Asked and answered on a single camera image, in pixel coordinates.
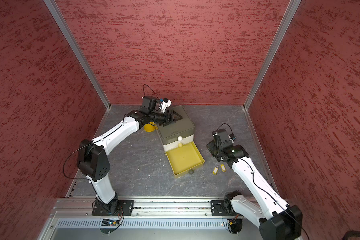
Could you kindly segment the olive green drawer cabinet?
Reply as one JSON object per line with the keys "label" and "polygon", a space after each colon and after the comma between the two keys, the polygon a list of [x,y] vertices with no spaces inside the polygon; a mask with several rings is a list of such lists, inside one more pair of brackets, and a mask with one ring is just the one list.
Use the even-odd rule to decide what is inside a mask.
{"label": "olive green drawer cabinet", "polygon": [[183,119],[172,122],[166,126],[157,126],[158,135],[159,132],[164,135],[172,135],[177,133],[188,133],[190,135],[194,134],[195,125],[189,118],[183,106],[175,106],[171,107],[172,110],[175,110],[178,114],[180,114]]}

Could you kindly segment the white drawer yellow knob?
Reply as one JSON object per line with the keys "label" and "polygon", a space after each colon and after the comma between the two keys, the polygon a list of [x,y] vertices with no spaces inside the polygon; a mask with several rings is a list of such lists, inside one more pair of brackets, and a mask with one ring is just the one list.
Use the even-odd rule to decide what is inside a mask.
{"label": "white drawer yellow knob", "polygon": [[186,138],[178,137],[178,139],[175,142],[172,142],[172,143],[167,144],[167,145],[163,145],[163,148],[164,148],[165,152],[168,152],[170,150],[180,148],[183,145],[186,145],[186,144],[191,143],[193,141],[194,141],[194,135],[191,135],[191,136],[186,137]]}

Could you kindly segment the key with yellow tag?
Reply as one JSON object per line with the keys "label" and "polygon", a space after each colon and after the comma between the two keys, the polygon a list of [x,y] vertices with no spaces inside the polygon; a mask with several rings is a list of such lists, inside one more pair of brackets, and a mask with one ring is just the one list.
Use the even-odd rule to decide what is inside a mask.
{"label": "key with yellow tag", "polygon": [[221,164],[221,170],[222,170],[223,173],[226,172],[226,167],[225,167],[224,164]]}

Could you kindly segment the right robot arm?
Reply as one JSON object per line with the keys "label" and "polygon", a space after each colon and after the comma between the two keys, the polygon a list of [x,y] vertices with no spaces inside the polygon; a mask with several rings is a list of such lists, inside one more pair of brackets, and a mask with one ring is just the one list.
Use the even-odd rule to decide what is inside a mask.
{"label": "right robot arm", "polygon": [[246,184],[257,200],[253,204],[240,192],[225,195],[228,212],[242,215],[254,224],[264,240],[297,240],[302,235],[303,213],[290,206],[260,174],[249,154],[240,145],[226,146],[211,141],[207,149],[219,162],[225,162]]}

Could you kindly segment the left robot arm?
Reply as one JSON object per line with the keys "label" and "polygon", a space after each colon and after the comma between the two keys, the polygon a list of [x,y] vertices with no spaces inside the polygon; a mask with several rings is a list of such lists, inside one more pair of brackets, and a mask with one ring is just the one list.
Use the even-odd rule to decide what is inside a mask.
{"label": "left robot arm", "polygon": [[145,125],[154,123],[167,126],[181,120],[183,117],[176,111],[169,109],[165,112],[132,111],[123,120],[103,135],[93,139],[85,139],[78,149],[78,168],[88,179],[96,193],[95,203],[102,207],[109,215],[118,211],[118,196],[109,179],[111,169],[108,155],[111,151],[131,134]]}

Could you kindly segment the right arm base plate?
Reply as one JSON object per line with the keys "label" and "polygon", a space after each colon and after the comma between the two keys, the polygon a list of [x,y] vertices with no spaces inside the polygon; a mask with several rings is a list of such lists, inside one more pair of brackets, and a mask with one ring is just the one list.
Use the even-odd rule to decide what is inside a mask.
{"label": "right arm base plate", "polygon": [[231,205],[231,201],[223,201],[223,200],[211,200],[211,214],[213,217],[228,217],[233,218],[236,216],[242,217],[242,213],[244,209],[248,210],[251,207],[251,202],[248,201],[234,201],[234,207],[238,207],[240,212],[237,213],[234,211],[233,206]]}

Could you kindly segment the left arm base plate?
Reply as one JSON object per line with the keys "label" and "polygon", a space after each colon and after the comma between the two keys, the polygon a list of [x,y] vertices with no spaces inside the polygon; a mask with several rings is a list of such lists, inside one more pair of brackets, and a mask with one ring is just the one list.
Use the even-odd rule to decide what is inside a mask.
{"label": "left arm base plate", "polygon": [[96,199],[92,204],[92,216],[131,216],[134,208],[133,200],[117,200],[105,204]]}

